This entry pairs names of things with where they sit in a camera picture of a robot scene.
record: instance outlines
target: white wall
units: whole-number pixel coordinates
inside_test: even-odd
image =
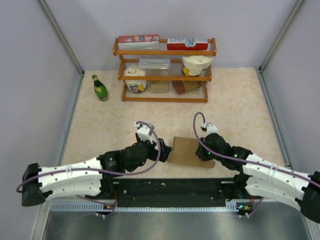
[[[28,164],[56,163],[80,77],[36,0],[0,8],[0,239],[28,240],[37,207],[16,187]]]
[[[47,0],[85,70],[117,69],[115,37],[216,38],[215,66],[259,67],[297,0]]]
[[[320,171],[320,1],[306,1],[265,70],[294,167]]]

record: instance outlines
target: clear plastic box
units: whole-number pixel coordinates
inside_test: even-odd
[[[140,58],[139,68],[167,70],[170,68],[170,59]]]

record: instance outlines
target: cardboard piece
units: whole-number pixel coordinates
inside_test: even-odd
[[[153,93],[165,93],[169,90],[168,81],[153,80],[150,81],[150,89]]]
[[[215,161],[201,161],[196,155],[198,146],[197,139],[175,136],[173,138],[173,150],[167,162],[196,168],[214,168]]]

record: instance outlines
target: red box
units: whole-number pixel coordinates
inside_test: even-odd
[[[126,49],[158,49],[159,34],[119,36],[119,50]]]
[[[207,50],[208,40],[204,37],[169,37],[168,50]]]

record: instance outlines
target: brown box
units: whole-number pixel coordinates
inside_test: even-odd
[[[168,163],[206,169],[214,168],[215,161],[202,161],[196,155],[198,146],[197,139],[175,136],[173,138],[172,154],[169,155],[167,160]]]
[[[165,93],[169,90],[168,81],[153,80],[150,81],[150,90],[153,93]]]
[[[201,87],[201,81],[172,81],[177,94],[184,94]]]

